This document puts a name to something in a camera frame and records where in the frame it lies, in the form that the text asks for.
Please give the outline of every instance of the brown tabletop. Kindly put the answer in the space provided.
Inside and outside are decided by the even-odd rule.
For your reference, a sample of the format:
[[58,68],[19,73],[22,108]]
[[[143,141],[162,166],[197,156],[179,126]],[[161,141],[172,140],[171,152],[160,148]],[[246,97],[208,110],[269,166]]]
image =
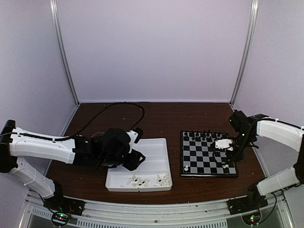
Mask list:
[[[107,170],[96,172],[88,167],[77,167],[53,161],[48,178],[63,186],[64,194],[87,200],[131,204],[168,204],[203,202],[246,195],[247,187],[262,178],[263,171],[251,148],[245,150],[245,158],[237,163],[239,177],[180,177],[180,131],[220,131],[236,136],[228,122],[232,110],[228,104],[213,103],[141,103],[146,116],[139,127],[143,138],[166,138],[173,187],[163,192],[109,192],[105,187]],[[81,104],[66,134],[79,130],[105,104]],[[128,130],[140,117],[140,109],[120,105],[101,114],[83,135],[92,136],[110,127]]]

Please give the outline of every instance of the white tray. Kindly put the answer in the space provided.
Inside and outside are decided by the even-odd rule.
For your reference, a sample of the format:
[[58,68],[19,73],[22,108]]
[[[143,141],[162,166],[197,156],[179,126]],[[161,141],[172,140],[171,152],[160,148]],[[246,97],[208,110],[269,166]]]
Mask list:
[[127,192],[171,190],[172,178],[166,139],[141,139],[133,145],[133,149],[146,156],[146,160],[134,171],[121,165],[108,169],[105,183],[107,189]]

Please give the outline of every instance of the chessboard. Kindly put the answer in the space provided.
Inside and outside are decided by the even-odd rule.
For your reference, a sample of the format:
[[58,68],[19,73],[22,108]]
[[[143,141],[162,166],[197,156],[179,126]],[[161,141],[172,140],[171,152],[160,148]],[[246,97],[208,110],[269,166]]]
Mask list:
[[181,131],[181,176],[238,177],[234,162],[223,168],[226,150],[218,150],[214,142],[228,138],[226,133]]

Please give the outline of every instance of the black cable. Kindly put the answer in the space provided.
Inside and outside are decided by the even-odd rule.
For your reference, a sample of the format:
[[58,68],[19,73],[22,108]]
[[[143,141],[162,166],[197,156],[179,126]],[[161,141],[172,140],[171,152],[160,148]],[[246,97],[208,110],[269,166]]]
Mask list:
[[[52,216],[51,216],[51,222],[53,223],[54,226],[59,226],[59,227],[63,227],[65,226],[66,224],[68,224],[68,222],[70,221],[70,219],[72,218],[70,215],[66,214],[65,212],[62,212],[62,211],[52,211],[48,206],[47,204],[45,203],[45,200],[42,198],[42,196],[39,194],[42,202],[43,202],[43,205],[44,207],[46,207],[51,213],[52,213]],[[66,222],[64,223],[59,223],[59,222],[55,222],[54,219],[56,219],[56,217],[59,215],[60,217],[62,217],[61,215],[64,214],[65,215],[65,219],[66,219]]]
[[[99,111],[95,116],[93,116],[78,132],[76,132],[75,134],[68,136],[68,137],[64,137],[64,138],[58,138],[58,139],[54,139],[55,142],[61,142],[61,141],[66,141],[69,139],[72,139],[73,137],[75,137],[76,135],[80,134],[85,128],[87,128],[101,113],[103,113],[105,110],[107,110],[110,107],[113,107],[115,105],[133,105],[136,107],[139,107],[142,111],[142,116],[133,124],[133,126],[130,128],[130,130],[132,130],[137,124],[139,124],[139,122],[144,118],[145,116],[145,110],[144,108],[136,103],[131,103],[131,102],[117,102],[117,103],[113,103],[107,107],[105,107],[103,110]],[[38,135],[34,135],[34,134],[28,134],[28,133],[21,133],[21,135],[27,136],[27,137],[32,137],[32,138],[38,138],[38,139],[43,139],[43,140],[49,140],[49,141],[53,141],[52,138],[49,137],[43,137],[43,136],[38,136]]]
[[272,210],[271,210],[271,212],[266,216],[266,218],[263,220],[263,221],[261,221],[261,222],[258,222],[257,224],[255,224],[255,226],[256,225],[260,225],[260,224],[262,224],[263,222],[265,222],[270,216],[271,216],[271,214],[272,214],[272,212],[274,212],[274,210],[275,210],[275,208],[276,208],[276,203],[277,203],[277,198],[276,198],[276,195],[274,194],[274,193],[271,193],[274,197],[275,197],[275,205],[274,205],[274,207],[272,208]]
[[7,135],[7,134],[17,134],[17,132],[8,132],[8,133],[4,133],[4,134],[1,134],[0,137],[4,136],[4,135]]

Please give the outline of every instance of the metal frame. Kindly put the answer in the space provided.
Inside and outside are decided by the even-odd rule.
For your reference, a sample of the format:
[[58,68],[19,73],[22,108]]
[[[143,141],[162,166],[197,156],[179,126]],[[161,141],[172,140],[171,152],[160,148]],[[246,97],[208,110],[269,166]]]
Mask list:
[[70,72],[70,69],[69,69],[68,63],[67,63],[67,55],[66,55],[65,48],[63,45],[63,39],[62,39],[61,28],[60,28],[60,23],[59,23],[59,15],[58,15],[58,9],[57,9],[57,0],[50,0],[50,6],[51,6],[51,13],[52,13],[54,25],[55,25],[61,61],[62,61],[65,75],[66,75],[68,87],[72,94],[75,105],[79,105],[79,100],[78,100],[78,97],[77,97],[77,94],[75,91],[75,87],[74,87],[73,80],[71,77],[71,72]]
[[[276,212],[281,217],[285,228],[293,228],[293,220],[286,203],[284,194],[278,192],[278,209]],[[132,205],[96,202],[86,202],[82,216],[73,216],[76,221],[71,224],[75,227],[166,227],[166,228],[195,228],[204,227],[204,224],[212,224],[226,221],[229,218],[239,217],[240,214],[230,215],[227,207],[227,200],[216,200],[202,203],[164,204],[164,205]],[[272,208],[275,202],[274,197],[267,197]],[[49,211],[43,207],[37,193],[29,191],[23,208],[22,219],[19,228],[27,228],[31,215],[50,218]]]
[[237,81],[232,93],[232,97],[230,100],[230,105],[235,108],[235,102],[236,102],[236,98],[239,92],[239,88],[242,82],[242,78],[246,69],[246,64],[248,61],[248,57],[249,57],[249,51],[251,48],[251,44],[252,44],[252,39],[253,39],[253,35],[256,29],[256,22],[257,22],[257,11],[258,11],[258,0],[252,0],[252,4],[251,4],[251,13],[250,13],[250,18],[249,18],[249,24],[248,24],[248,30],[247,30],[247,37],[246,37],[246,42],[245,42],[245,47],[244,47],[244,52],[243,52],[243,56],[242,56],[242,61],[241,61],[241,65],[238,71],[238,76],[237,76]]

